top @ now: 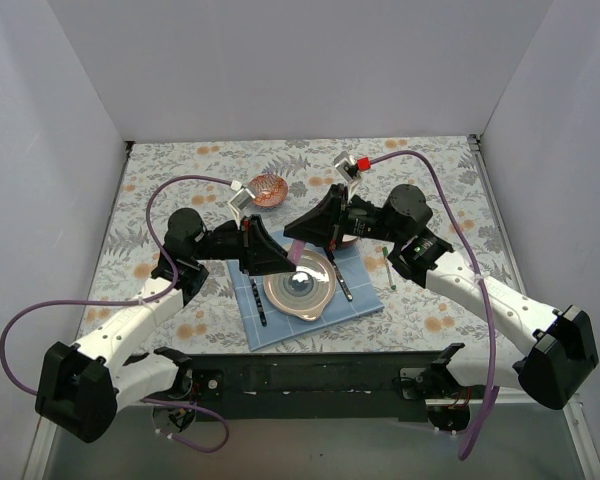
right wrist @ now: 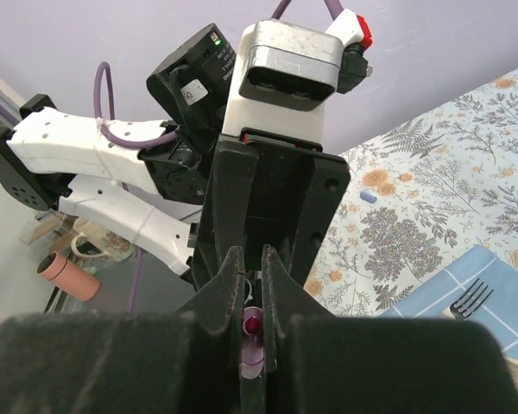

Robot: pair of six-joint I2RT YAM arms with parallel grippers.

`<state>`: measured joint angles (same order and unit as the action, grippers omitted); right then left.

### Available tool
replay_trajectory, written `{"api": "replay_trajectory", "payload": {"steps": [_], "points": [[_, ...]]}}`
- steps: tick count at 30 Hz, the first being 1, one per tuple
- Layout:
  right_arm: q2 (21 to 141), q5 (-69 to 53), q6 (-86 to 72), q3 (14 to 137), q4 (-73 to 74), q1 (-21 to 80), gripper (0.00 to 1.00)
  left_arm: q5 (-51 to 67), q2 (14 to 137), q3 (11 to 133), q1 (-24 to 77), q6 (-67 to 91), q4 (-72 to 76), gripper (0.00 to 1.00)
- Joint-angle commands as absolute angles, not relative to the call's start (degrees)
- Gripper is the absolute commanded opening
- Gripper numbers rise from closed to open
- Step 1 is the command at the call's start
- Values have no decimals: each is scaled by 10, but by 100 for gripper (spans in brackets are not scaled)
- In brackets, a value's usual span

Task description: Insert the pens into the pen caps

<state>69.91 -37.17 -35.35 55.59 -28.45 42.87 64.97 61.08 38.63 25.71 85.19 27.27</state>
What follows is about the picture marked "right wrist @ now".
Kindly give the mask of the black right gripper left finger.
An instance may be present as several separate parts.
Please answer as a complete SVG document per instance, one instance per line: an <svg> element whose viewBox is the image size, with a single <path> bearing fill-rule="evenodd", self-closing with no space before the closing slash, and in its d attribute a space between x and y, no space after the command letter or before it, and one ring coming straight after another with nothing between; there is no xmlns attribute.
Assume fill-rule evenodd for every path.
<svg viewBox="0 0 518 414"><path fill-rule="evenodd" d="M243 250L168 314L0 324L0 413L236 413Z"/></svg>

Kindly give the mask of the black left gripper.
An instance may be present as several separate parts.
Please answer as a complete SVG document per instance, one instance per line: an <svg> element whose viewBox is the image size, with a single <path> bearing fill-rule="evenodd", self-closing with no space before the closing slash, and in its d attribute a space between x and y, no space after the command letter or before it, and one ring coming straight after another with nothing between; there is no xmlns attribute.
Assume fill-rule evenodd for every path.
<svg viewBox="0 0 518 414"><path fill-rule="evenodd" d="M233 246L242 248L246 270L260 270L266 245L303 286L349 182L344 159L319 144L219 136L193 231L195 288L217 274Z"/></svg>

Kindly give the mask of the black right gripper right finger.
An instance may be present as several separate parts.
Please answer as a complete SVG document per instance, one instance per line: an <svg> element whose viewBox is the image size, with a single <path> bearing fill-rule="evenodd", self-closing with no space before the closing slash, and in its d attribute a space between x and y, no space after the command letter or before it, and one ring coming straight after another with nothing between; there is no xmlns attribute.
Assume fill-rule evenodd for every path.
<svg viewBox="0 0 518 414"><path fill-rule="evenodd" d="M262 253L269 413L518 413L492 334L449 318L336 317Z"/></svg>

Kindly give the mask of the blue pen cap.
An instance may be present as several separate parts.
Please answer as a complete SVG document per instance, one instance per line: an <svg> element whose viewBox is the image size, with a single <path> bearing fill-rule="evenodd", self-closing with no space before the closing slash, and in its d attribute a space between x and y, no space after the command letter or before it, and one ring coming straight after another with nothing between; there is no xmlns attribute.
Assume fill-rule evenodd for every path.
<svg viewBox="0 0 518 414"><path fill-rule="evenodd" d="M370 194L369 192L367 191L362 191L360 193L360 198L370 204L373 204L377 201L377 197L374 196L373 194Z"/></svg>

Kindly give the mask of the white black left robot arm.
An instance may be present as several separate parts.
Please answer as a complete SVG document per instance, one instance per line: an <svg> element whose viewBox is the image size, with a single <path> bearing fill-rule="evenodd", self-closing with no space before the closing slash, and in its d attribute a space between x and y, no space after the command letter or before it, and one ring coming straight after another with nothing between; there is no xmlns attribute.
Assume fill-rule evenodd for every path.
<svg viewBox="0 0 518 414"><path fill-rule="evenodd" d="M324 104L369 42L359 28L268 19L233 48L209 24L148 77L168 120L75 116L37 95L0 129L0 183L32 209L113 231L196 287L234 246L249 271L274 248L303 284L350 181L322 148Z"/></svg>

